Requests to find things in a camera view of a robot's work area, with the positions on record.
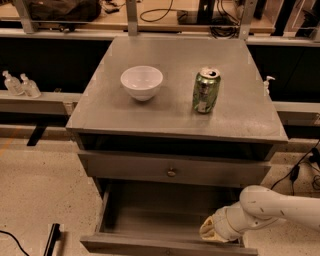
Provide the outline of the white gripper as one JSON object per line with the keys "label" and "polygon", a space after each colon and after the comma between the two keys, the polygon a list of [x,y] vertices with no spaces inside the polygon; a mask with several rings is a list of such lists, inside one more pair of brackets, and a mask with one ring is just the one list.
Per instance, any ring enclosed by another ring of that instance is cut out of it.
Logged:
{"label": "white gripper", "polygon": [[239,207],[223,207],[213,217],[209,216],[199,229],[201,239],[207,242],[227,243],[242,236],[236,230],[235,223],[240,220]]}

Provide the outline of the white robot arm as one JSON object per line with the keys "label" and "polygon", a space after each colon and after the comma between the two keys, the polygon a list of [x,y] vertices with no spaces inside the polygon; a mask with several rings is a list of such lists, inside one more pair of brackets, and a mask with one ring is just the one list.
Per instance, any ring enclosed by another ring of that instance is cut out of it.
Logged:
{"label": "white robot arm", "polygon": [[283,224],[287,220],[320,231],[320,199],[288,196],[263,186],[244,188],[239,201],[219,208],[199,229],[203,240],[229,242],[249,230]]}

